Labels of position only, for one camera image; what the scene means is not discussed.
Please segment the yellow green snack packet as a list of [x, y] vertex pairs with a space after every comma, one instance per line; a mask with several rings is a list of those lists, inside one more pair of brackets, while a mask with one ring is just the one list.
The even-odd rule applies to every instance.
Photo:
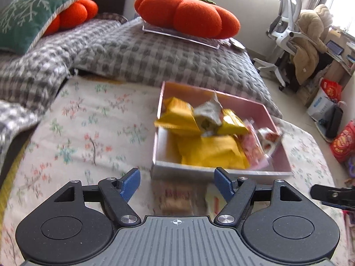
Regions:
[[222, 124], [217, 129], [218, 135], [246, 135], [248, 128], [231, 109], [222, 110]]

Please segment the silver pecan kernels packet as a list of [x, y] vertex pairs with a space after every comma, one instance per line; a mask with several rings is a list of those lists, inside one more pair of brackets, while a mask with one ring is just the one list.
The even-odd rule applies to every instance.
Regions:
[[216, 134], [222, 126], [222, 105], [214, 92], [212, 98], [194, 108], [193, 116], [203, 135]]

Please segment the white wafer packet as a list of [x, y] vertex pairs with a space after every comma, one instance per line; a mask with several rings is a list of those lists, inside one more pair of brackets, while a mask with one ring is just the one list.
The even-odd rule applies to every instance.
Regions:
[[226, 201], [213, 184], [208, 184], [205, 195], [206, 211], [211, 220], [225, 207]]

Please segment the pink nougat packet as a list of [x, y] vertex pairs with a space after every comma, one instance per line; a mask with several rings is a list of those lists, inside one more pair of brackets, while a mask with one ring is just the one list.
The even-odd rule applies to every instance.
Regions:
[[265, 154], [262, 147], [259, 131], [254, 126], [254, 121], [251, 119], [244, 119], [243, 123], [248, 129], [248, 133], [242, 135], [240, 138], [241, 148], [249, 162], [249, 170], [265, 170], [270, 166], [270, 158]]

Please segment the red snack bag on floor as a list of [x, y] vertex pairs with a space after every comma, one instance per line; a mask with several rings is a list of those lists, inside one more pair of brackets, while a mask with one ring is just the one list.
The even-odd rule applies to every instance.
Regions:
[[354, 138], [354, 120], [351, 120], [330, 144], [331, 153], [339, 163], [354, 153]]

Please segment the red white snack packet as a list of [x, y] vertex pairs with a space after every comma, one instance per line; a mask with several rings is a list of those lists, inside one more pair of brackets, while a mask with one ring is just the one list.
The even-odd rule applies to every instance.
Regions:
[[268, 127], [264, 127], [258, 129], [256, 134], [264, 154], [271, 157], [281, 144], [283, 131], [280, 128], [277, 128], [276, 131], [273, 131]]

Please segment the white and red shopping bag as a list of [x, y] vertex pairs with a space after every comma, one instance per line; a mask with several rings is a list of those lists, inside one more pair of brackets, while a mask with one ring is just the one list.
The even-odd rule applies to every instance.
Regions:
[[341, 101], [342, 86], [332, 80], [321, 78], [318, 92], [307, 109], [308, 115], [316, 122]]

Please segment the grey checked quilted blanket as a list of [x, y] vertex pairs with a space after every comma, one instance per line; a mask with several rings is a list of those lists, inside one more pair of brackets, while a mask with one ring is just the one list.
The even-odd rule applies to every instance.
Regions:
[[1, 157], [21, 131], [38, 123], [73, 69], [150, 86], [166, 80], [201, 86], [262, 103], [281, 117], [249, 55], [224, 42], [218, 49], [93, 19], [40, 39], [25, 55], [1, 53]]

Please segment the clear acrylic tray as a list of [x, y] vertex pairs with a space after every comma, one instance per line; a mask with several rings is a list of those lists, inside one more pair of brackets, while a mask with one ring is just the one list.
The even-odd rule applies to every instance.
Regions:
[[146, 21], [143, 22], [142, 30], [144, 32], [149, 32], [152, 34], [158, 34], [166, 37], [180, 39], [183, 41], [189, 41], [198, 45], [211, 47], [212, 49], [219, 49], [222, 44], [220, 40], [206, 39], [206, 38], [196, 37], [193, 35], [184, 34], [173, 29], [166, 29], [158, 26], [153, 26], [147, 23]]

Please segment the silver wrapper on blanket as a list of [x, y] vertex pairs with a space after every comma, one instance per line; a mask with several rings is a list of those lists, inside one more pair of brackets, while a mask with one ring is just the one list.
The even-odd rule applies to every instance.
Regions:
[[239, 41], [237, 41], [236, 39], [234, 39], [234, 38], [230, 38], [229, 39], [229, 43], [235, 48], [235, 49], [239, 49], [240, 51], [245, 51], [245, 46], [241, 43], [241, 42], [239, 42]]

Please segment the wooden desk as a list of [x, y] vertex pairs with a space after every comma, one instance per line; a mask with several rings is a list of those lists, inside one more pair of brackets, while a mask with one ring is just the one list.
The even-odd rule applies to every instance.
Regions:
[[333, 59], [330, 77], [345, 88], [354, 75], [354, 36], [331, 26], [324, 43], [328, 47], [327, 54]]

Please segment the white office chair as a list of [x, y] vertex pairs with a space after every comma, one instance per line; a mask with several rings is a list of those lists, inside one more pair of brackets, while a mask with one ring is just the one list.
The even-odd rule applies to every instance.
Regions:
[[253, 63], [256, 63], [259, 73], [262, 71], [275, 75], [279, 81], [279, 90], [281, 91], [289, 85], [289, 81], [280, 69], [283, 57], [286, 53], [290, 55], [296, 54], [297, 49], [291, 44], [291, 40], [302, 36], [298, 26], [296, 26], [301, 9], [302, 0], [279, 0], [277, 17], [266, 31], [266, 35], [276, 42], [276, 47], [272, 51], [273, 54], [277, 55], [276, 62], [269, 63], [258, 58], [253, 59]]

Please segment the large orange pumpkin cushion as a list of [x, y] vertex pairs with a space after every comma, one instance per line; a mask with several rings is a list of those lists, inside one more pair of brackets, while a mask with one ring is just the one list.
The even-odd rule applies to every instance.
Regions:
[[153, 26], [205, 39], [228, 39], [241, 29], [233, 13], [211, 0], [135, 0], [134, 8]]

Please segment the small orange pumpkin cushion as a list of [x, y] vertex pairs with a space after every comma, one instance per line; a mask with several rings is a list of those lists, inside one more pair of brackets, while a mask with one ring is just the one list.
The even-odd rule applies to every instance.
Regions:
[[44, 36], [58, 31], [73, 29], [93, 19], [99, 11], [97, 3], [92, 0], [78, 0], [62, 11], [48, 26]]

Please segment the beige coat on chair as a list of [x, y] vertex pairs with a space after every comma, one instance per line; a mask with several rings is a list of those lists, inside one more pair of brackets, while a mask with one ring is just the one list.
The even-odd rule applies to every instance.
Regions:
[[333, 19], [328, 7], [320, 4], [313, 10], [302, 10], [296, 25], [300, 32], [310, 38], [294, 38], [291, 44], [297, 49], [295, 55], [290, 55], [295, 67], [295, 76], [299, 85], [311, 77], [319, 62], [319, 53], [326, 53], [324, 44], [326, 32]]

